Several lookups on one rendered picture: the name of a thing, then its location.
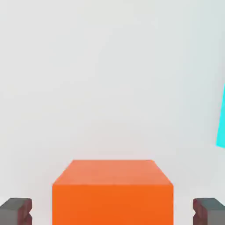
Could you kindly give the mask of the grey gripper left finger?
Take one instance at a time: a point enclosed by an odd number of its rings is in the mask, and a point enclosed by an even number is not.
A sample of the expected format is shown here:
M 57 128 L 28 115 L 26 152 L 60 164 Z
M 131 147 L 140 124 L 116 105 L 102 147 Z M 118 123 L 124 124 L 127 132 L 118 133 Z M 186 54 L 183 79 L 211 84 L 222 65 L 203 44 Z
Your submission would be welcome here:
M 0 225 L 33 225 L 31 198 L 9 198 L 0 206 Z

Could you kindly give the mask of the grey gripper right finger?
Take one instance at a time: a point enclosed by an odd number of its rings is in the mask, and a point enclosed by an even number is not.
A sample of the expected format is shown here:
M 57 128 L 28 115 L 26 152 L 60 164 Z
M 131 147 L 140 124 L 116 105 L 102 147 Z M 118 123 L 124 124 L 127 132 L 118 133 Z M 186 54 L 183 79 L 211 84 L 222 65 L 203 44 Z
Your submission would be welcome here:
M 225 225 L 225 206 L 216 198 L 195 198 L 193 209 L 193 225 Z

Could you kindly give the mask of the small orange cube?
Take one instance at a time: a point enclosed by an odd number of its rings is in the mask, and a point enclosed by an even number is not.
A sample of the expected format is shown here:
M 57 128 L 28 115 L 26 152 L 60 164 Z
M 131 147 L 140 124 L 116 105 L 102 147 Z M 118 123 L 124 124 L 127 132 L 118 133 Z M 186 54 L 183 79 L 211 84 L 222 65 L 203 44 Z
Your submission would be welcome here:
M 174 187 L 153 160 L 74 160 L 52 185 L 52 225 L 174 225 Z

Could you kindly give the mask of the large cyan box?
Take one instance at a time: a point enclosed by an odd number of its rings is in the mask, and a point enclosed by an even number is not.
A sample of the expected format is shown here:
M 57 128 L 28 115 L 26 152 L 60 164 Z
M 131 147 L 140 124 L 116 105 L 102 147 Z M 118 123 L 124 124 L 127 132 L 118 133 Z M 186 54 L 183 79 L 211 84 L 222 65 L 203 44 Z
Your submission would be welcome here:
M 222 97 L 216 145 L 225 148 L 225 85 Z

